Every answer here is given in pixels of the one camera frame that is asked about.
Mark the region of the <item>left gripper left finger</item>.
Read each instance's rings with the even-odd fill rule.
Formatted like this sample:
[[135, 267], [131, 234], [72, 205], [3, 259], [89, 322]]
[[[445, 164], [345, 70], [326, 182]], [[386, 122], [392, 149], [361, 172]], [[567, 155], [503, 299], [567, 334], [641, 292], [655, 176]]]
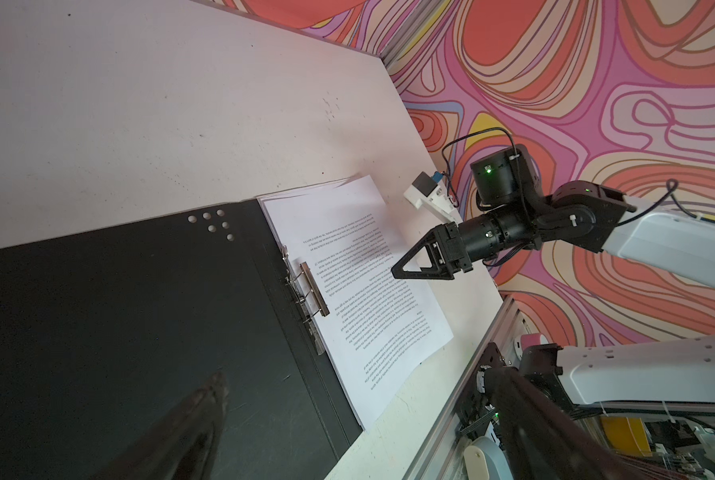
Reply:
[[227, 383], [216, 372], [110, 462], [94, 479], [209, 479], [228, 405]]

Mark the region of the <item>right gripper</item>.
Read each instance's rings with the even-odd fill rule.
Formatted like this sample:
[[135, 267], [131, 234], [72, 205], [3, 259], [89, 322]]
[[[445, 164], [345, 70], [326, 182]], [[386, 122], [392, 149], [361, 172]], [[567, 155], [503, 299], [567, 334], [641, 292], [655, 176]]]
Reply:
[[635, 212], [623, 192], [589, 181], [543, 194], [523, 144], [471, 164], [471, 173], [481, 215], [431, 228], [391, 268], [395, 279], [454, 280], [475, 262], [494, 260], [503, 251], [539, 250], [552, 241], [599, 253], [623, 218]]

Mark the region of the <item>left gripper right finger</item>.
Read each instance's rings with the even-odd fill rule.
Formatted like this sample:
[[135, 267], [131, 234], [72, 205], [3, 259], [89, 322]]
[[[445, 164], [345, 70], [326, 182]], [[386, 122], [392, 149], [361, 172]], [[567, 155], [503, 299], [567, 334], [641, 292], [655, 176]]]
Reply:
[[509, 367], [483, 374], [515, 479], [637, 479], [639, 474]]

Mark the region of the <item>printed paper sheet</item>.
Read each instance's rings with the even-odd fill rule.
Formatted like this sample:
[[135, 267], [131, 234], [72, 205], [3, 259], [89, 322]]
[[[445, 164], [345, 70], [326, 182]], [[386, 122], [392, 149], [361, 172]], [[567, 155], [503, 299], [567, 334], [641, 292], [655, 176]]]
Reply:
[[425, 281], [391, 268], [407, 242], [369, 176], [261, 197], [361, 428], [453, 332]]

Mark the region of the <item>red folder with black interior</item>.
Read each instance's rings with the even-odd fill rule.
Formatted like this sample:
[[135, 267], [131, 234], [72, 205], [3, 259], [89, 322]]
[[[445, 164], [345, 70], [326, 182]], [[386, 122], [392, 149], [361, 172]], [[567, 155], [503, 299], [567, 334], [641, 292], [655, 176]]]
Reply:
[[0, 479], [130, 475], [188, 398], [211, 479], [322, 479], [361, 435], [255, 200], [0, 249]]

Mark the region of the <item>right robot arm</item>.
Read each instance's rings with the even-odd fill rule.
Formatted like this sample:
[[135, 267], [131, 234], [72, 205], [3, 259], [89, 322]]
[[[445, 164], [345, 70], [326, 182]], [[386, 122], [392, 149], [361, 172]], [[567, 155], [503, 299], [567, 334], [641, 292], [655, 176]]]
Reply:
[[603, 154], [553, 185], [523, 144], [459, 166], [471, 217], [425, 234], [421, 280], [485, 267], [539, 332], [603, 347], [715, 334], [715, 164]]

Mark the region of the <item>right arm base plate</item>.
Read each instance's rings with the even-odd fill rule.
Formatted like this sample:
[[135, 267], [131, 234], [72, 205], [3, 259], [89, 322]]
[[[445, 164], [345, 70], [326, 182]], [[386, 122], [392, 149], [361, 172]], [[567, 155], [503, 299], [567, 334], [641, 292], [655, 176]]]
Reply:
[[495, 342], [489, 342], [481, 356], [475, 360], [475, 370], [465, 382], [463, 393], [455, 404], [455, 414], [459, 418], [459, 427], [455, 430], [457, 439], [476, 440], [487, 433], [497, 412], [491, 405], [489, 394], [485, 392], [485, 372], [506, 365]]

